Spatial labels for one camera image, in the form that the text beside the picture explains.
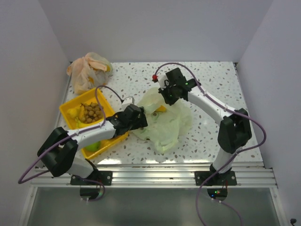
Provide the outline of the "orange yellow mango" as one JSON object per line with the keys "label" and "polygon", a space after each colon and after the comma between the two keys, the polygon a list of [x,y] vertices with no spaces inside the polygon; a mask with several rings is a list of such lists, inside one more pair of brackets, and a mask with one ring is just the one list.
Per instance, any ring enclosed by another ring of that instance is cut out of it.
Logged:
{"label": "orange yellow mango", "polygon": [[156,112],[165,112],[165,111],[166,111],[166,108],[162,105],[156,110]]}

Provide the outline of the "green knotted plastic bag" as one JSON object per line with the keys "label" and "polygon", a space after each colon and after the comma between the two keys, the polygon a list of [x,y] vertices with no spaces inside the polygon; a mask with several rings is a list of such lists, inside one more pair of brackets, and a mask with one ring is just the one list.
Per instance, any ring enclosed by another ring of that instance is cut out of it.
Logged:
{"label": "green knotted plastic bag", "polygon": [[[149,89],[138,102],[145,110],[148,126],[133,130],[139,139],[150,140],[155,149],[164,153],[178,143],[180,136],[186,135],[192,127],[191,110],[179,99],[172,106],[167,105],[157,88]],[[156,112],[160,106],[165,112]]]}

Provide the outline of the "bunch of longan fruit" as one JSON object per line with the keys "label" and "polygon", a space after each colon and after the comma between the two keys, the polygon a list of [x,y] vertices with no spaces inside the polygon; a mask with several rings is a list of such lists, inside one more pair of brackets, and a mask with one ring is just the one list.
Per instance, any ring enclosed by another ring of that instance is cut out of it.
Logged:
{"label": "bunch of longan fruit", "polygon": [[81,104],[82,113],[80,114],[80,120],[83,123],[93,123],[103,119],[103,112],[97,103],[91,102],[90,104]]}

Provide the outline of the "green apple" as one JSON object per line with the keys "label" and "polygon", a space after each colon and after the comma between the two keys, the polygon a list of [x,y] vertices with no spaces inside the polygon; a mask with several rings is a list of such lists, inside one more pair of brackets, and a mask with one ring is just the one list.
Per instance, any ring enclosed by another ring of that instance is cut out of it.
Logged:
{"label": "green apple", "polygon": [[93,152],[94,153],[94,152],[96,152],[96,151],[99,150],[100,146],[101,146],[101,141],[98,141],[98,142],[95,142],[95,143],[93,143],[91,145],[86,146],[85,149],[87,151],[89,151],[89,152]]}

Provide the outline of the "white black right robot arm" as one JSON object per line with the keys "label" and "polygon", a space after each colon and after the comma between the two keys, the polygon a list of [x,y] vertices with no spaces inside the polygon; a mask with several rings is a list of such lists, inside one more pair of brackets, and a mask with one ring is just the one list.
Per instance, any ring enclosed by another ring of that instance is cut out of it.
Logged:
{"label": "white black right robot arm", "polygon": [[179,68],[164,76],[155,74],[152,80],[159,83],[158,92],[166,104],[173,105],[183,99],[199,107],[219,126],[217,140],[220,150],[208,175],[202,179],[207,185],[220,185],[230,174],[234,154],[252,138],[247,111],[243,108],[236,110],[210,96],[196,78],[187,80]]}

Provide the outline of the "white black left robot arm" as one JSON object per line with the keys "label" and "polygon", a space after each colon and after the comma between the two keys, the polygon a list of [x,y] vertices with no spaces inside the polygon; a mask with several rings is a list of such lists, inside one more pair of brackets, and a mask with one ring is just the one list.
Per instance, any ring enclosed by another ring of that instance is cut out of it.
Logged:
{"label": "white black left robot arm", "polygon": [[68,173],[79,176],[87,185],[92,185],[98,179],[96,167],[89,160],[77,158],[76,152],[98,141],[114,139],[130,130],[147,126],[144,108],[130,104],[124,111],[117,112],[98,124],[74,130],[62,127],[54,129],[37,156],[54,177]]}

